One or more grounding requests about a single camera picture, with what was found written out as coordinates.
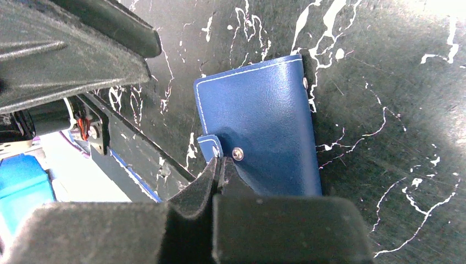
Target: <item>blue leather wallet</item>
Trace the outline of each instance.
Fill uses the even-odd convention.
[[[196,80],[206,161],[233,157],[239,176],[261,195],[321,195],[303,78],[298,54]]]

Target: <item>black marble pattern background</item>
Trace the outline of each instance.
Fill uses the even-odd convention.
[[[97,94],[189,172],[205,166],[194,80],[299,52],[324,191],[360,209],[376,261],[466,262],[465,4],[122,4],[158,29],[163,53],[148,84]]]

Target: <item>screw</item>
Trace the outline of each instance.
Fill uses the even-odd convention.
[[[97,128],[95,126],[91,126],[88,133],[89,136],[91,136],[93,139],[97,139],[99,137],[99,133],[97,132]]]
[[[239,147],[233,148],[233,158],[236,161],[240,161],[245,157],[245,154],[243,153],[243,150],[240,149]]]
[[[307,90],[309,88],[309,84],[307,83],[306,77],[303,78],[303,85],[304,85],[304,89]]]

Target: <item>red wire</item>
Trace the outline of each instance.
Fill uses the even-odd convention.
[[[77,120],[77,125],[81,130],[81,138],[84,141],[87,141],[87,139],[89,138],[89,128],[91,126],[91,122],[87,118],[80,118]]]

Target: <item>white stitching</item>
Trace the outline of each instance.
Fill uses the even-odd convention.
[[[204,124],[204,129],[206,130],[206,134],[208,134],[209,132],[207,131],[206,120],[204,119],[204,111],[202,111],[201,98],[199,97],[199,84],[207,83],[209,81],[215,81],[215,80],[219,80],[219,79],[223,79],[223,78],[227,78],[227,77],[231,77],[231,76],[239,75],[239,74],[243,74],[243,73],[249,73],[249,72],[253,72],[253,71],[256,71],[256,70],[262,70],[262,69],[270,68],[270,67],[277,66],[277,65],[287,64],[287,63],[296,62],[296,61],[302,61],[302,60],[303,59],[287,60],[285,62],[278,62],[278,63],[274,63],[274,64],[271,64],[271,65],[263,66],[263,67],[260,67],[260,68],[257,68],[257,69],[245,70],[245,71],[241,71],[239,73],[233,73],[233,74],[230,74],[230,75],[225,75],[225,76],[221,76],[221,77],[218,77],[218,78],[198,82],[196,84],[197,101],[199,102],[199,109],[201,110],[202,123]]]
[[[219,145],[217,144],[217,141],[216,141],[216,140],[213,140],[213,139],[206,139],[206,140],[199,141],[198,143],[201,144],[201,143],[204,143],[204,142],[207,142],[207,141],[213,141],[213,142],[215,143],[215,145],[217,146],[217,149],[220,151],[220,147],[219,147]]]

